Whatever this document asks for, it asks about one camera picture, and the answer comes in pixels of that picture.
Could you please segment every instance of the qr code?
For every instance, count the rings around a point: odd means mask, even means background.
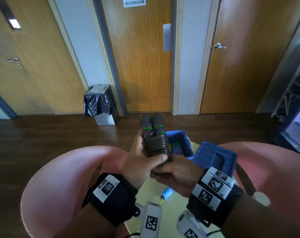
[[[104,179],[99,185],[98,188],[101,189],[103,187],[103,185],[107,182],[106,179]]]
[[[215,175],[216,175],[217,177],[219,177],[220,179],[224,180],[224,181],[227,180],[227,175],[223,174],[223,173],[220,172],[220,171],[216,171]]]
[[[101,191],[106,195],[109,195],[113,188],[114,186],[110,182],[107,182],[107,184],[101,189]]]
[[[213,196],[205,190],[202,190],[200,195],[199,195],[199,199],[207,205],[210,204],[212,198],[213,198]]]
[[[156,231],[157,225],[158,225],[158,218],[153,217],[153,216],[148,216],[147,222],[146,222],[146,229]]]
[[[217,193],[223,187],[224,183],[220,182],[217,178],[212,177],[211,180],[208,182],[208,186],[215,190]]]
[[[184,233],[187,238],[198,238],[198,236],[192,231],[192,229],[188,229],[187,232]]]

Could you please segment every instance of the person's right hand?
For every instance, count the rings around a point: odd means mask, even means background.
[[[182,155],[172,155],[172,162],[154,168],[150,177],[168,185],[181,196],[190,197],[204,170]]]

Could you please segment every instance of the dark brown floor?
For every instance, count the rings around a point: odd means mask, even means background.
[[[265,114],[172,116],[162,113],[167,130],[184,130],[191,141],[214,144],[270,143],[274,126]],[[140,113],[130,113],[116,126],[99,127],[81,115],[23,116],[0,120],[0,238],[28,237],[20,218],[20,198],[30,178],[46,163],[70,150],[109,145],[129,151],[140,129]]]

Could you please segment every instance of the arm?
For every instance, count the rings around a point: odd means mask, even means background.
[[[120,174],[136,189],[140,189],[150,171],[167,160],[167,155],[146,158],[141,131],[138,132]],[[104,218],[91,204],[86,205],[54,238],[114,237],[116,227]]]
[[[150,177],[189,197],[204,171],[184,156],[173,155],[172,159],[172,162],[155,168]],[[238,200],[220,229],[226,238],[300,237],[299,228],[247,195]]]

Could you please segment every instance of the pink chair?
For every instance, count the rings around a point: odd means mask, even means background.
[[[300,226],[300,154],[279,146],[233,142],[221,147],[238,154],[237,162],[255,189],[270,199],[270,208]],[[234,173],[242,187],[237,173]]]
[[[81,210],[88,184],[99,163],[101,173],[120,171],[128,152],[91,146],[67,152],[43,166],[27,184],[21,198],[23,224],[33,238],[51,238]],[[124,224],[116,237],[129,233]]]

